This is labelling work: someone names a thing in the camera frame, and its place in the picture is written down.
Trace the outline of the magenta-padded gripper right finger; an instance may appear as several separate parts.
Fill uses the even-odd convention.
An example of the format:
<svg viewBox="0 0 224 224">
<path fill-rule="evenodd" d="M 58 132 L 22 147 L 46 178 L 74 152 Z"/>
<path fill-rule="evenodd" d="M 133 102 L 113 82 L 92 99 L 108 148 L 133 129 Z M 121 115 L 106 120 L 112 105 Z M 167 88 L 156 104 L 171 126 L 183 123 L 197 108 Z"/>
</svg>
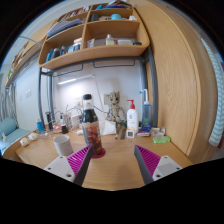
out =
<svg viewBox="0 0 224 224">
<path fill-rule="evenodd" d="M 145 185 L 182 169 L 182 167 L 168 155 L 160 157 L 138 145 L 134 147 L 134 155 Z"/>
</svg>

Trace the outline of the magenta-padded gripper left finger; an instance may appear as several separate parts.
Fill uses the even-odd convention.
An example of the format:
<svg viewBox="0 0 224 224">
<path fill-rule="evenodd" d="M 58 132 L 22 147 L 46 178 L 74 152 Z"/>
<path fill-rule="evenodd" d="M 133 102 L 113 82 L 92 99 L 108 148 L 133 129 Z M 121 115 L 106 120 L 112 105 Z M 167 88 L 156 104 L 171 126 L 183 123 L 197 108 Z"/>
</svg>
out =
<svg viewBox="0 0 224 224">
<path fill-rule="evenodd" d="M 81 186 L 92 156 L 93 147 L 89 145 L 69 156 L 58 156 L 44 170 Z"/>
</svg>

